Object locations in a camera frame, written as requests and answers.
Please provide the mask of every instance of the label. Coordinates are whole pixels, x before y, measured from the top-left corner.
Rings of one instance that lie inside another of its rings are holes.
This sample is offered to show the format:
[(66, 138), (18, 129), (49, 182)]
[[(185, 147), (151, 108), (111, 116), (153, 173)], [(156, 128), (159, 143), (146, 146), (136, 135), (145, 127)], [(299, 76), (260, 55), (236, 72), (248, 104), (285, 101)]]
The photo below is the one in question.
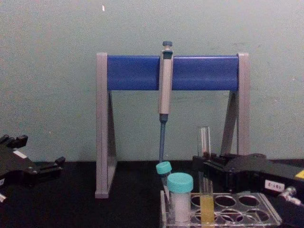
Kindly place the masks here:
[(5, 178), (3, 178), (2, 180), (0, 180), (0, 186), (4, 184)]
[(285, 184), (278, 183), (275, 181), (265, 180), (265, 188), (273, 191), (283, 192), (285, 189)]
[(299, 172), (295, 177), (304, 179), (304, 170)]
[(27, 158), (27, 156), (24, 155), (23, 153), (21, 153), (20, 151), (14, 151), (13, 153), (14, 153), (15, 155), (19, 156), (19, 157), (22, 158), (22, 159)]

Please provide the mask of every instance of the glass test tube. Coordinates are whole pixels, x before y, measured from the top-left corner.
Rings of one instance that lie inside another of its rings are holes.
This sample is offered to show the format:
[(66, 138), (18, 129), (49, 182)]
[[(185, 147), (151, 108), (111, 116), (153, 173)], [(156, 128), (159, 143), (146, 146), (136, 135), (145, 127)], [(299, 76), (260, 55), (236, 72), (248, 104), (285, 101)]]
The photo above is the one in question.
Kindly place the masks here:
[(201, 224), (212, 228), (214, 227), (213, 183), (202, 172), (199, 172), (199, 193)]
[(210, 128), (208, 126), (198, 127), (198, 156), (203, 156), (204, 153), (211, 153), (210, 146)]
[[(211, 155), (208, 126), (198, 127), (198, 155), (203, 156), (204, 153)], [(202, 172), (199, 172), (199, 193), (201, 225), (212, 228), (214, 227), (213, 183)]]

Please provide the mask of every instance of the yellow liquid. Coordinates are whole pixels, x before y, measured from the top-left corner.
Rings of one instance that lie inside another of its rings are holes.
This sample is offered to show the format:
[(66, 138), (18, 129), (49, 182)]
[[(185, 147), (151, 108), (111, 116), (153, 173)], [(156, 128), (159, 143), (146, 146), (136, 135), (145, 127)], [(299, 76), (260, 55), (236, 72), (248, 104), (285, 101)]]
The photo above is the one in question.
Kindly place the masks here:
[(201, 195), (199, 197), (200, 200), (200, 213), (201, 213), (201, 225), (205, 228), (213, 228), (214, 225), (214, 204), (213, 204), (213, 196), (210, 195)]

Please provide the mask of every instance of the blue bar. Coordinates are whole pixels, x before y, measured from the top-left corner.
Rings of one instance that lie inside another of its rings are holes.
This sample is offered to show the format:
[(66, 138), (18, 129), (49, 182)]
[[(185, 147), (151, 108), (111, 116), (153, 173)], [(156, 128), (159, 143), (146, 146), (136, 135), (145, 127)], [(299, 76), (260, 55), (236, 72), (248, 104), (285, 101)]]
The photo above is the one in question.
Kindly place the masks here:
[[(108, 56), (108, 90), (158, 90), (159, 56)], [(174, 56), (173, 90), (238, 90), (237, 56)]]

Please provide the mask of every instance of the pipette stand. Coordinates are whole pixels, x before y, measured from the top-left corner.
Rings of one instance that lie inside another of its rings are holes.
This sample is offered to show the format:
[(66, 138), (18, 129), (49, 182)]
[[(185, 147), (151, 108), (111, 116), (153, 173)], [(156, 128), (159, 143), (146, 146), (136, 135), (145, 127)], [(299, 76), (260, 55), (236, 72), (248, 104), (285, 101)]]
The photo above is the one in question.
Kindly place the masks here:
[[(159, 56), (96, 57), (96, 192), (104, 199), (116, 168), (112, 90), (158, 90)], [(174, 56), (173, 90), (229, 90), (221, 154), (230, 153), (237, 123), (237, 154), (249, 154), (248, 53), (237, 56)]]

